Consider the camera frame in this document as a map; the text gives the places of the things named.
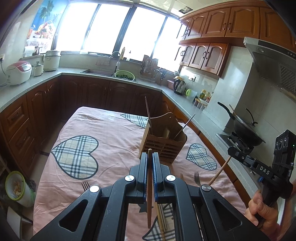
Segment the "right hand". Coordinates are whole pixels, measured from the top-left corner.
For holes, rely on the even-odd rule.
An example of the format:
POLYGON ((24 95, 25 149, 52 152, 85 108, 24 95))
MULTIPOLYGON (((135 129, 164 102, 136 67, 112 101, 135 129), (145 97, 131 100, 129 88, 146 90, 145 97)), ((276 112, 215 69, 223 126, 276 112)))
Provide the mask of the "right hand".
POLYGON ((260 230, 265 233, 270 240, 281 240, 285 232, 285 224, 287 223, 288 218, 286 214, 284 214, 282 223, 279 225, 277 223, 278 209, 269 207, 263 203, 263 197, 260 190, 257 190, 253 198, 249 201, 244 216, 255 226, 258 226, 259 221, 256 218, 256 214, 265 220, 260 230))

